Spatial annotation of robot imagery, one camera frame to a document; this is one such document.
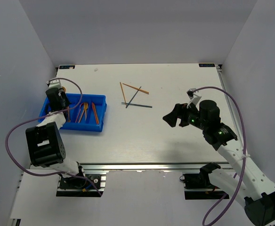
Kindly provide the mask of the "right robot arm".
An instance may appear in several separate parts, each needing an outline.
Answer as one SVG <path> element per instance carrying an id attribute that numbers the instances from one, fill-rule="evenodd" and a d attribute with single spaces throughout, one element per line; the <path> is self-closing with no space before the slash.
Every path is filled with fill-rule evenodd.
<path id="1" fill-rule="evenodd" d="M 205 140 L 235 170 L 239 179 L 229 176 L 216 163 L 209 163 L 200 169 L 199 181 L 206 188 L 213 185 L 234 197 L 243 208 L 252 224 L 265 226 L 275 220 L 275 183 L 243 153 L 237 135 L 221 122 L 220 109 L 212 100 L 203 100 L 197 107 L 193 102 L 175 104 L 173 110 L 163 116 L 171 127 L 188 125 L 200 129 Z"/>

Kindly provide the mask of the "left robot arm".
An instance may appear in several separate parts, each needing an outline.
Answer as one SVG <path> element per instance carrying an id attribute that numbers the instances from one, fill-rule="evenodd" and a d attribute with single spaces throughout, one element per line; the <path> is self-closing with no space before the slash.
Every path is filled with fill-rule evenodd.
<path id="1" fill-rule="evenodd" d="M 35 167 L 64 172 L 76 188 L 81 188 L 86 184 L 84 170 L 78 162 L 66 156 L 59 133 L 69 116 L 70 101 L 62 87 L 49 88 L 46 95 L 49 101 L 49 116 L 37 126 L 25 131 L 31 163 Z"/>

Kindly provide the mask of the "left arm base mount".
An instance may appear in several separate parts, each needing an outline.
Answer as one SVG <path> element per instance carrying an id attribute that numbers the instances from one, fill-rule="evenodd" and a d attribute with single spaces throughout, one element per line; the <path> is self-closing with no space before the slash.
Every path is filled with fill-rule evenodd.
<path id="1" fill-rule="evenodd" d="M 59 177 L 56 197 L 100 197 L 105 189 L 105 171 L 85 169 L 85 177 L 88 180 L 79 178 Z"/>

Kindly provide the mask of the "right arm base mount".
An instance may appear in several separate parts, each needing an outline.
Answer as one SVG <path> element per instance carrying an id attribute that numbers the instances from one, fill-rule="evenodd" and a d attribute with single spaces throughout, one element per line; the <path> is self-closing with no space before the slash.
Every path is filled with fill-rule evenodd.
<path id="1" fill-rule="evenodd" d="M 184 184 L 186 200 L 219 200 L 223 196 L 229 199 L 229 195 L 219 187 L 210 183 L 209 174 L 221 167 L 214 163 L 208 163 L 201 167 L 198 173 L 185 173 L 179 177 Z"/>

